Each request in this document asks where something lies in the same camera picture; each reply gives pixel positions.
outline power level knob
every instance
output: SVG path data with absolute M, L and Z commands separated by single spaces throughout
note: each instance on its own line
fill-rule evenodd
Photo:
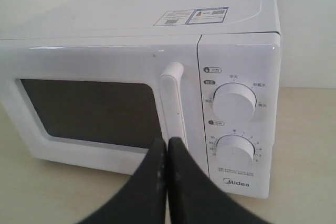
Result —
M 245 85 L 227 83 L 216 90 L 213 110 L 225 123 L 247 122 L 253 117 L 256 102 L 256 96 Z
M 254 146 L 252 143 L 236 135 L 226 135 L 217 142 L 216 158 L 226 167 L 244 168 L 253 161 Z

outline door handle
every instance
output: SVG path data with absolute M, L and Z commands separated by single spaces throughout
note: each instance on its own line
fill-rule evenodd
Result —
M 177 61 L 166 67 L 160 76 L 160 97 L 168 139 L 180 137 L 188 147 L 180 92 L 183 72 L 183 65 Z

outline barcode sticker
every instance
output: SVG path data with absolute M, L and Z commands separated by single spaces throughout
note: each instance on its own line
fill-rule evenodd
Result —
M 155 24 L 154 26 L 180 26 L 185 25 L 191 15 L 194 13 L 193 10 L 172 10 L 166 12 Z
M 229 7 L 197 9 L 187 25 L 222 23 Z

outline microwave oven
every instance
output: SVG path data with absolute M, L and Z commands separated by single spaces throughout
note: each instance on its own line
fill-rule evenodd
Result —
M 0 100 L 37 158 L 132 174 L 180 137 L 223 191 L 268 197 L 276 0 L 76 0 L 0 39 Z

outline dark glass window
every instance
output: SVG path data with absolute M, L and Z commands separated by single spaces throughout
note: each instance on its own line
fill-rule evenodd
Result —
M 21 82 L 51 136 L 141 148 L 162 137 L 153 90 L 146 84 Z

